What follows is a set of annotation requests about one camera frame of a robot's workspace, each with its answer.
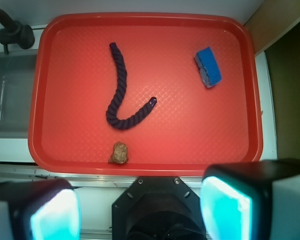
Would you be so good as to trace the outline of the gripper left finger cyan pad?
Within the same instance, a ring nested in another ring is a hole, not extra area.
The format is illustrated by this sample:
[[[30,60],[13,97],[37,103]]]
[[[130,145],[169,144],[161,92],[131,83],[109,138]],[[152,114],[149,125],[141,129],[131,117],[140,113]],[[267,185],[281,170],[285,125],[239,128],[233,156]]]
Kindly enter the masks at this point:
[[[0,240],[78,240],[81,205],[65,179],[0,182]]]

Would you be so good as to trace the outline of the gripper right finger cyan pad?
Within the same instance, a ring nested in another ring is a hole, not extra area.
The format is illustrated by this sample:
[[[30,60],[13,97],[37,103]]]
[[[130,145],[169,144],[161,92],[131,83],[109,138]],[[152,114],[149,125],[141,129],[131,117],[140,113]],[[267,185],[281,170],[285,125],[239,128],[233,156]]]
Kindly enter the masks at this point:
[[[210,165],[200,209],[213,240],[300,240],[300,160]]]

